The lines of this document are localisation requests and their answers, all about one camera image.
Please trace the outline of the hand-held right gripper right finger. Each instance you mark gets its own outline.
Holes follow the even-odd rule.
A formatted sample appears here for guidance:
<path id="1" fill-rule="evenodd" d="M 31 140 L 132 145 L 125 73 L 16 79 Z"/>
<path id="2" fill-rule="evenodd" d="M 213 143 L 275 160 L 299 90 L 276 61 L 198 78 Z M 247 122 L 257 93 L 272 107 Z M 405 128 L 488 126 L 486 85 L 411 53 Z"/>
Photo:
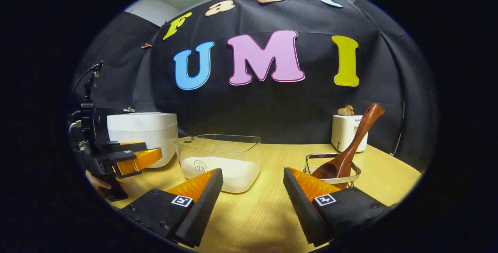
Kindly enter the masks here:
<path id="1" fill-rule="evenodd" d="M 340 189 L 288 167 L 283 184 L 306 240 L 314 246 L 370 230 L 397 206 L 387 206 L 356 187 Z"/>

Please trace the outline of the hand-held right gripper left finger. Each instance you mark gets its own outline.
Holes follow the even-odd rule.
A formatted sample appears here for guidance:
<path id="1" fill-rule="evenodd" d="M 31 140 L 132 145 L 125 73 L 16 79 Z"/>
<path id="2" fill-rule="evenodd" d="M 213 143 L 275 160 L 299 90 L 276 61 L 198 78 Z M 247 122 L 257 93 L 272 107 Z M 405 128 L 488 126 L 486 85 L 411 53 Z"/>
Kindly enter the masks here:
<path id="1" fill-rule="evenodd" d="M 151 189 L 115 209 L 150 234 L 194 248 L 201 243 L 223 182 L 222 169 L 217 168 L 167 191 Z"/>

